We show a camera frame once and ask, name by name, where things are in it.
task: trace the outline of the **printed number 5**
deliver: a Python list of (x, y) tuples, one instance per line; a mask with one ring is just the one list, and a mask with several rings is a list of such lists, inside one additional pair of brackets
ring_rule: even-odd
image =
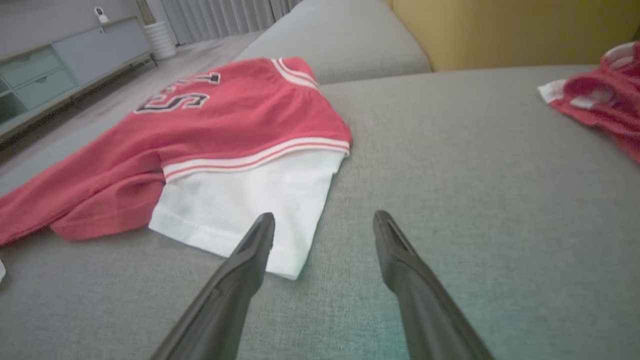
[(164, 113), (173, 111), (180, 105), (182, 109), (200, 108), (208, 99), (209, 96), (205, 94), (184, 94), (176, 95), (167, 101), (166, 95), (157, 95), (140, 105), (134, 113)]

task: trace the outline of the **cabinet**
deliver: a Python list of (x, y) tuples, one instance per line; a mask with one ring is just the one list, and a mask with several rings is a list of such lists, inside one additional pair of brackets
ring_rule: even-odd
[(55, 42), (53, 46), (82, 85), (111, 72), (122, 64), (112, 50), (111, 41), (102, 28)]
[(125, 63), (151, 50), (136, 19), (104, 26), (103, 29), (120, 63)]
[(0, 141), (150, 53), (129, 17), (0, 61)]

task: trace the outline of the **white vase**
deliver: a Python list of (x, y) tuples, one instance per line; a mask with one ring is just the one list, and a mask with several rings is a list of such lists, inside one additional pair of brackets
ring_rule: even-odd
[(5, 274), (6, 274), (6, 270), (4, 269), (4, 265), (2, 264), (2, 261), (0, 261), (0, 281), (2, 281), (2, 278), (4, 277)]
[(175, 44), (173, 44), (173, 40), (171, 40), (169, 36), (169, 31), (167, 31), (164, 21), (145, 25), (145, 31), (149, 36), (149, 40), (151, 40), (151, 45), (154, 47), (156, 59), (162, 60), (170, 58), (178, 53), (175, 49)]

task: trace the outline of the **white fabric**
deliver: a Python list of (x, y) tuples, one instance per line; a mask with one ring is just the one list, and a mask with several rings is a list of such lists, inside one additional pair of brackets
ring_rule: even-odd
[(304, 150), (250, 170), (197, 172), (170, 179), (149, 228), (229, 256), (255, 219), (271, 212), (276, 229), (267, 271), (295, 280), (344, 156), (340, 151)]
[(538, 86), (538, 92), (542, 99), (548, 104), (554, 100), (560, 100), (564, 97), (564, 84), (566, 80), (555, 80), (549, 84)]

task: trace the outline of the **striped trim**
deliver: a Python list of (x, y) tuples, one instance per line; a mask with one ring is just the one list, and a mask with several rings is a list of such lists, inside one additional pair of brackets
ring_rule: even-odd
[(317, 88), (320, 87), (320, 85), (318, 85), (318, 83), (316, 83), (316, 79), (314, 79), (311, 75), (307, 74), (306, 72), (302, 72), (302, 71), (296, 71), (296, 70), (292, 70), (291, 68), (287, 67), (287, 65), (284, 63), (284, 60), (282, 58), (278, 59), (278, 63), (280, 64), (280, 66), (290, 75), (293, 76), (298, 76), (299, 78), (303, 78), (306, 80), (311, 81)]
[(618, 69), (632, 63), (636, 55), (634, 44), (633, 42), (628, 42), (607, 51), (605, 57), (609, 62), (609, 67), (611, 69)]
[(193, 159), (163, 167), (167, 182), (196, 172), (236, 172), (249, 170), (275, 158), (300, 150), (335, 150), (349, 156), (349, 143), (328, 138), (292, 139), (256, 154), (236, 159)]
[(273, 63), (273, 66), (276, 67), (276, 69), (278, 70), (278, 72), (280, 73), (280, 75), (282, 75), (282, 77), (287, 80), (288, 82), (292, 83), (292, 84), (296, 84), (296, 85), (300, 85), (300, 86), (306, 86), (308, 88), (312, 88), (314, 90), (318, 90), (318, 86), (316, 85), (316, 82), (311, 82), (305, 78), (299, 78), (296, 75), (290, 74), (288, 73), (285, 68), (282, 67), (282, 65), (280, 65), (280, 62), (278, 62), (278, 60), (276, 59), (271, 59), (271, 62)]
[(538, 91), (540, 92), (540, 96), (547, 103), (551, 103), (555, 100), (560, 100), (564, 97), (564, 84), (566, 80), (555, 80), (551, 81), (549, 84), (542, 85), (538, 87)]
[(595, 100), (590, 99), (589, 97), (586, 97), (586, 96), (574, 97), (573, 100), (569, 102), (569, 105), (573, 106), (574, 108), (585, 109), (585, 110), (590, 110), (595, 104), (597, 104)]

